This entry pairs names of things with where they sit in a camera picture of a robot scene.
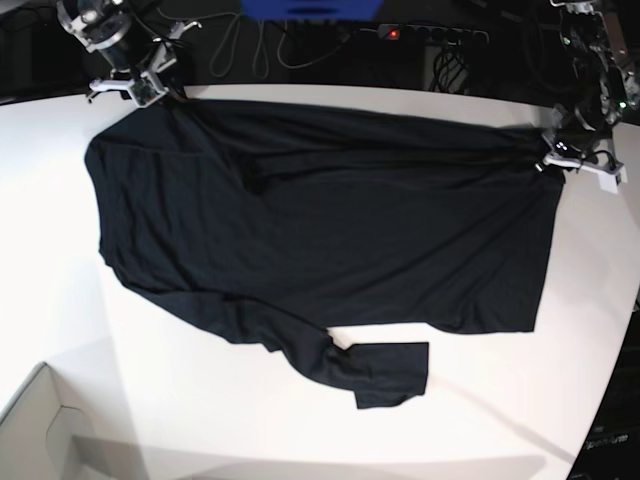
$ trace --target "white table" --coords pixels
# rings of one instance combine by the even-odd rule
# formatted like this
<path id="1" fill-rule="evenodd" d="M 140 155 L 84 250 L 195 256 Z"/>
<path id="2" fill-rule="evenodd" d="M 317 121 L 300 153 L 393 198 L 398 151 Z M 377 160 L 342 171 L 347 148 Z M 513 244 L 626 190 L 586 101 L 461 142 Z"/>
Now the white table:
<path id="1" fill-rule="evenodd" d="M 540 124 L 548 115 L 351 87 L 191 94 L 492 126 Z M 0 378 L 13 375 L 15 387 L 23 370 L 48 360 L 64 402 L 92 417 L 105 455 L 126 452 L 127 472 L 139 472 L 142 459 L 153 480 L 566 478 L 640 284 L 640 128 L 616 130 L 630 176 L 620 195 L 601 191 L 593 176 L 568 175 L 534 333 L 459 336 L 416 324 L 334 331 L 341 345 L 431 343 L 424 397 L 358 411 L 351 392 L 307 380 L 279 353 L 232 346 L 176 320 L 103 265 L 83 155 L 92 136 L 131 110 L 110 94 L 91 106 L 68 97 L 0 108 Z"/>

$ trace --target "black shirt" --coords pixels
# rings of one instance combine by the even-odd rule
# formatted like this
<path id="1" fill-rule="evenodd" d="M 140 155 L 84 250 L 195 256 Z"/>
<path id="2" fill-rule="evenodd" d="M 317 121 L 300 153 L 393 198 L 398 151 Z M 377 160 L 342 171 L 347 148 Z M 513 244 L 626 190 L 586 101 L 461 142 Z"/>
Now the black shirt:
<path id="1" fill-rule="evenodd" d="M 327 327 L 533 330 L 563 187 L 544 153 L 535 129 L 198 101 L 137 110 L 86 163 L 125 287 L 367 408 L 424 393 L 428 344 Z"/>

